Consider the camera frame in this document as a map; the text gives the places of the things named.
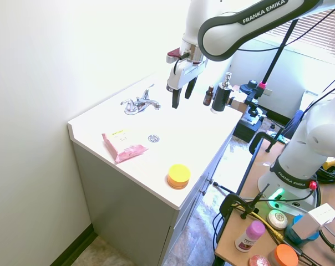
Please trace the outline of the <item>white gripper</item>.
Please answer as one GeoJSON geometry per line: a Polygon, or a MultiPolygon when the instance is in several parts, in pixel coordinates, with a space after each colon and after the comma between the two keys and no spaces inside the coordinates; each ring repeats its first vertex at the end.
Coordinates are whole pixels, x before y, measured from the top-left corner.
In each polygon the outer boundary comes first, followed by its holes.
{"type": "Polygon", "coordinates": [[[172,92],[172,107],[177,109],[180,101],[181,88],[188,83],[185,99],[189,99],[197,77],[205,70],[207,58],[202,54],[198,45],[182,43],[167,53],[167,63],[174,64],[167,80],[167,90],[172,92]]]}

